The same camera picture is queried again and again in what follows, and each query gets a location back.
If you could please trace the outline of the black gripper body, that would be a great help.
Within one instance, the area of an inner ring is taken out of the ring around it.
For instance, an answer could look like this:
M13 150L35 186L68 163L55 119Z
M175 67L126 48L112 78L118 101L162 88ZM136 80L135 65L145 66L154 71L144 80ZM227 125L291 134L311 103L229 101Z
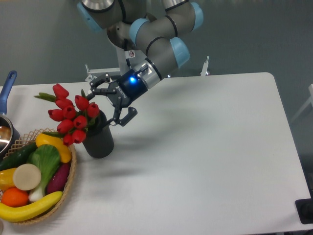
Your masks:
M116 106L117 101L121 99L121 107L128 107L134 100L147 92L148 88L138 75L138 72L133 69L126 72L116 80L109 83L108 89L115 90L114 94L107 94L107 99L113 107Z

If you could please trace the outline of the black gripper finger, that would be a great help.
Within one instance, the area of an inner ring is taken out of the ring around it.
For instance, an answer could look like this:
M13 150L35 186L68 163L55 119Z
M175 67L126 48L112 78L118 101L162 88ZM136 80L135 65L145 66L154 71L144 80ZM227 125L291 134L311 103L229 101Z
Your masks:
M137 115L137 109L131 106L128 107L128 113L123 118L120 117L121 111L122 108L115 107L113 117L107 120L105 125L125 126Z
M88 95L86 96L87 100L92 100L96 95L107 96L109 94L116 94L116 89L114 88L99 88L103 83L111 84L112 79L108 73L103 74L96 79L89 82L90 89Z

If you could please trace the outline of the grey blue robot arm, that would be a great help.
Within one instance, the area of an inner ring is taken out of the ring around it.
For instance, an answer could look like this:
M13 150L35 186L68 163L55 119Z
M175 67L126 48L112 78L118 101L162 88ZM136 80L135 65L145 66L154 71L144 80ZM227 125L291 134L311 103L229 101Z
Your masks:
M125 60L120 75L102 74L90 87L89 99L105 96L114 107L107 124L126 125L137 113L131 103L183 66L190 58L181 36L203 23L200 6L188 0L164 0L165 16L155 19L144 0L81 0L78 10L94 31L106 30Z

